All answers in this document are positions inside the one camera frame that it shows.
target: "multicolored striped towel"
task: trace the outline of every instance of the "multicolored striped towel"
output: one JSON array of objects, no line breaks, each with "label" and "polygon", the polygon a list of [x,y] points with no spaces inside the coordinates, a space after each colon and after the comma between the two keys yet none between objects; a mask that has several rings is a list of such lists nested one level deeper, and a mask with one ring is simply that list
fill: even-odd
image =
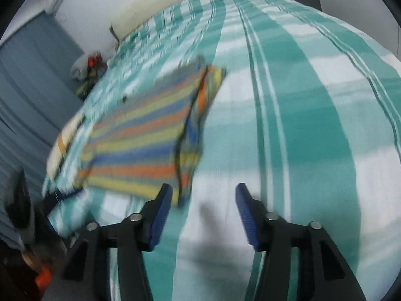
[{"label": "multicolored striped towel", "polygon": [[183,202],[199,163],[203,120],[224,76],[198,57],[108,113],[94,126],[74,186],[153,199],[167,182],[173,203]]}]

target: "blue gripper pad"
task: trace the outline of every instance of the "blue gripper pad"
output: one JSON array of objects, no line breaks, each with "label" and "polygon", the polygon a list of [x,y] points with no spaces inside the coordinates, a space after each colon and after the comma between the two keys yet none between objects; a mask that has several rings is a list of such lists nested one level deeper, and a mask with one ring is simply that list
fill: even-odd
[{"label": "blue gripper pad", "polygon": [[164,225],[166,224],[167,215],[170,211],[172,199],[172,187],[164,184],[156,197],[158,209],[153,217],[152,223],[150,223],[150,241],[149,248],[153,250],[160,242]]},{"label": "blue gripper pad", "polygon": [[266,207],[259,200],[252,198],[244,183],[238,184],[235,188],[235,201],[249,244],[256,251],[261,251],[263,245],[259,237],[265,228]]},{"label": "blue gripper pad", "polygon": [[259,240],[256,236],[256,221],[253,218],[251,210],[249,209],[249,205],[246,201],[246,194],[249,195],[249,192],[245,184],[240,183],[237,185],[237,188],[235,188],[235,202],[237,203],[239,215],[241,216],[242,224],[244,225],[248,243],[257,249],[259,248]]}]

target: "striped cloth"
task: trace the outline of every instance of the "striped cloth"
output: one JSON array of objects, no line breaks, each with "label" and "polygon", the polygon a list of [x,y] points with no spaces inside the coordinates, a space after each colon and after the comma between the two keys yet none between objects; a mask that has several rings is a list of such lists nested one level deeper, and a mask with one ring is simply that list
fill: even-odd
[{"label": "striped cloth", "polygon": [[[205,121],[190,202],[171,209],[161,243],[144,255],[154,299],[252,299],[263,257],[235,205],[244,182],[288,221],[322,223],[367,299],[380,300],[401,264],[401,63],[368,35],[293,0],[184,0],[151,18],[85,101],[86,121],[54,184],[71,188],[103,112],[199,54],[227,76]],[[90,188],[50,220],[68,234],[142,206]],[[115,250],[110,268],[119,300]]]},{"label": "striped cloth", "polygon": [[154,199],[169,183],[172,203],[184,203],[199,163],[204,118],[225,76],[204,63],[198,58],[179,67],[96,123],[75,188]]}]

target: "blue curtain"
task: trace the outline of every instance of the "blue curtain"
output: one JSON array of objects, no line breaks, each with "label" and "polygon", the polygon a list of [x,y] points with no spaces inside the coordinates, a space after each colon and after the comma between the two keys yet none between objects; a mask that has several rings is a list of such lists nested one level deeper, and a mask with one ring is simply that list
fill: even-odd
[{"label": "blue curtain", "polygon": [[31,199],[41,198],[50,149],[81,107],[69,71],[82,50],[44,13],[0,47],[0,238],[19,238],[1,202],[11,172],[22,166]]}]

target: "fabric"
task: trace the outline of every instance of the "fabric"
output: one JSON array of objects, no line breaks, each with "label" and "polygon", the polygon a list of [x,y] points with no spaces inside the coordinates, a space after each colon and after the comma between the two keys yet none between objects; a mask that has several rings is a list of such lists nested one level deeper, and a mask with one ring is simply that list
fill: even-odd
[{"label": "fabric", "polygon": [[81,49],[55,20],[40,14],[0,48],[0,238],[23,248],[3,209],[10,175],[23,167],[31,199],[41,200],[54,140],[82,102],[69,69]]},{"label": "fabric", "polygon": [[78,112],[67,122],[63,130],[57,136],[49,157],[47,158],[46,172],[49,179],[54,180],[59,173],[63,160],[67,155],[68,148],[84,118],[85,116],[83,113]]},{"label": "fabric", "polygon": [[88,55],[86,62],[86,72],[80,72],[80,76],[85,75],[85,78],[77,78],[82,82],[81,86],[76,91],[77,96],[80,99],[85,100],[85,98],[92,91],[95,84],[99,81],[99,79],[104,75],[106,71],[107,64],[103,62],[103,58],[99,52]]},{"label": "fabric", "polygon": [[[367,299],[380,300],[401,264],[401,64],[368,35],[293,0],[184,0],[151,18],[85,101],[57,186],[71,187],[103,112],[199,54],[227,76],[205,121],[190,202],[171,209],[160,244],[144,254],[154,299],[252,300],[263,257],[235,205],[244,182],[286,220],[320,222]],[[68,234],[142,206],[90,188],[50,220]],[[115,250],[110,268],[119,300]]]},{"label": "fabric", "polygon": [[200,58],[108,113],[83,149],[74,186],[154,199],[169,183],[172,204],[183,204],[199,163],[202,123],[224,76]]},{"label": "fabric", "polygon": [[81,55],[73,64],[70,70],[70,77],[73,80],[84,81],[88,74],[88,58],[91,54]]}]

